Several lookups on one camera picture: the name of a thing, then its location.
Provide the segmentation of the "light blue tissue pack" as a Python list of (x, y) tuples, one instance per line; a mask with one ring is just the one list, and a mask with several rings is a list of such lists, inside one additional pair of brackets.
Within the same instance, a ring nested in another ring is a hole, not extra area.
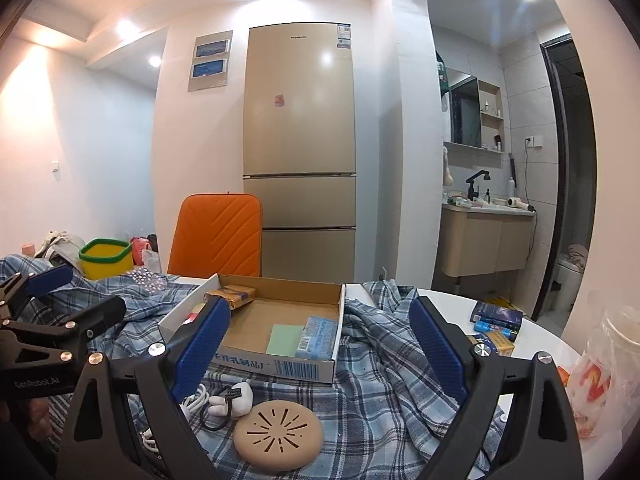
[(296, 347), (296, 358), (319, 361), (331, 359), (336, 332), (337, 322), (310, 316)]

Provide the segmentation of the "blue plaid blanket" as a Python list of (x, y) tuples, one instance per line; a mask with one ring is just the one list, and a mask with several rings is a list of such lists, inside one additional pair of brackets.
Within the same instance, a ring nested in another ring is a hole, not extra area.
[[(393, 281), (367, 282), (370, 304), (345, 302), (332, 385), (278, 382), (224, 366), (212, 366), (201, 382), (209, 393), (247, 382), (254, 400), (285, 400), (306, 406), (322, 422), (324, 443), (292, 479), (414, 479), (435, 453), (457, 413), (410, 330), (408, 309), (415, 289)], [(108, 296), (122, 297), (124, 322), (96, 338), (92, 348), (113, 359), (129, 358), (160, 340), (160, 319), (193, 292), (175, 278), (157, 290), (129, 275), (89, 281), (76, 275), (52, 295), (28, 304), (25, 323), (58, 325)]]

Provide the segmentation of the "orange chair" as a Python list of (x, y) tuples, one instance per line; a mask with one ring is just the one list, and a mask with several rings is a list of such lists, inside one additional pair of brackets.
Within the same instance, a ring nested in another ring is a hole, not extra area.
[(170, 274), (209, 278), (262, 274), (262, 203), (250, 194), (201, 193), (181, 204)]

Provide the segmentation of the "grey striped towel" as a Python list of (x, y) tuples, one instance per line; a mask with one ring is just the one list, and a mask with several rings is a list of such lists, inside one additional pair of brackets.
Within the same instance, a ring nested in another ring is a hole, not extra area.
[(61, 394), (60, 396), (49, 396), (49, 417), (51, 424), (51, 434), (48, 437), (47, 444), (53, 452), (58, 452), (60, 447), (64, 426), (70, 404), (73, 401), (71, 393)]

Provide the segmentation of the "beige round silicone pad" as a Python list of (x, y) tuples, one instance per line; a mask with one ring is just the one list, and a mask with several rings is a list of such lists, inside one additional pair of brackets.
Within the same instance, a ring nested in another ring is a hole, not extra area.
[(306, 406), (273, 400), (257, 404), (239, 419), (233, 444), (252, 466), (275, 474), (303, 468), (320, 454), (324, 442), (318, 417)]

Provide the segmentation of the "beige refrigerator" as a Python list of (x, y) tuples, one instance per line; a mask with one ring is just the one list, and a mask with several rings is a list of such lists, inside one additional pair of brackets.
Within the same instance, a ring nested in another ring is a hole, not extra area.
[(262, 273), (351, 281), (357, 171), (349, 25), (250, 30), (243, 170), (245, 192), (262, 204)]

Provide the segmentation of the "red gold cigarette pack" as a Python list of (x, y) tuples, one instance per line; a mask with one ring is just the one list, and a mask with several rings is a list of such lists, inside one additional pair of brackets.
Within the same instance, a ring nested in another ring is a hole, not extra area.
[(190, 311), (189, 315), (186, 317), (186, 319), (183, 321), (183, 325), (186, 324), (191, 324), (195, 321), (195, 319), (198, 317), (198, 315), (201, 313), (201, 310), (203, 310), (205, 307), (204, 302), (200, 302), (199, 304), (196, 304)]

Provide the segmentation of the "yellow green basket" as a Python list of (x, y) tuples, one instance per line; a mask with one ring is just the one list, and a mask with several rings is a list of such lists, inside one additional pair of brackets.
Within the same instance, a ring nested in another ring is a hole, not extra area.
[(81, 271), (93, 281), (125, 274), (134, 268), (132, 246), (123, 240), (95, 238), (78, 252)]

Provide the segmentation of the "shallow cardboard box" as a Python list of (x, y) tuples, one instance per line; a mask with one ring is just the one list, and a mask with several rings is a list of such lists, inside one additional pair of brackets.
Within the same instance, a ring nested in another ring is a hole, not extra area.
[(212, 362), (278, 379), (325, 385), (334, 381), (346, 296), (343, 284), (228, 274), (178, 282), (196, 287), (160, 320), (163, 340), (194, 321), (213, 292), (251, 290), (250, 301), (231, 311)]

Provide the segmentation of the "green sticky note pad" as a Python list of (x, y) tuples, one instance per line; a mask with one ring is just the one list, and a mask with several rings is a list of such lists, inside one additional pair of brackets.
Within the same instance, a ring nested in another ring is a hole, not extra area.
[(299, 341), (303, 337), (303, 325), (274, 324), (271, 329), (266, 353), (270, 356), (295, 356)]

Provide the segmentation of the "blue box on table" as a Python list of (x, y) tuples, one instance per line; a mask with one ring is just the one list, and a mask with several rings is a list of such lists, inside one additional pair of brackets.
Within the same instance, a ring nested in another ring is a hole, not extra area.
[(485, 322), (518, 332), (522, 326), (523, 313), (508, 307), (477, 301), (471, 312), (470, 321), (472, 323)]

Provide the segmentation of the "blue gold cigarette pack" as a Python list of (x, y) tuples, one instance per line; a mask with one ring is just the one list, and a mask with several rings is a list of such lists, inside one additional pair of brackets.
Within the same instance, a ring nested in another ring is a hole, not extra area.
[(212, 297), (224, 298), (231, 311), (247, 306), (255, 299), (256, 290), (253, 287), (231, 284), (211, 289), (204, 295), (205, 301)]

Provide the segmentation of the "white plush toy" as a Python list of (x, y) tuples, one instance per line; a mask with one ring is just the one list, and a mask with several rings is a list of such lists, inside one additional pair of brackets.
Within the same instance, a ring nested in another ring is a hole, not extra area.
[(247, 415), (253, 405), (254, 396), (250, 385), (247, 382), (237, 382), (210, 396), (205, 413), (209, 417), (239, 419)]

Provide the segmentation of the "wall electrical panels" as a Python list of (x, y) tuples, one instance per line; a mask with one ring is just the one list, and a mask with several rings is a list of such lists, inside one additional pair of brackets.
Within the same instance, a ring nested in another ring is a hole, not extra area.
[(228, 82), (228, 64), (232, 30), (195, 39), (188, 91), (224, 87)]

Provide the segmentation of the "black faucet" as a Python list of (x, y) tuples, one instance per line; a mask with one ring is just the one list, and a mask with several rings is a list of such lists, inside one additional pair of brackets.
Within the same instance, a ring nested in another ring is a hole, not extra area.
[(466, 193), (466, 197), (468, 198), (468, 200), (475, 200), (478, 196), (480, 196), (480, 192), (478, 192), (476, 189), (476, 181), (478, 179), (490, 181), (490, 172), (488, 170), (478, 170), (475, 174), (472, 174), (472, 176), (469, 176), (465, 180), (465, 183), (468, 185), (468, 192)]

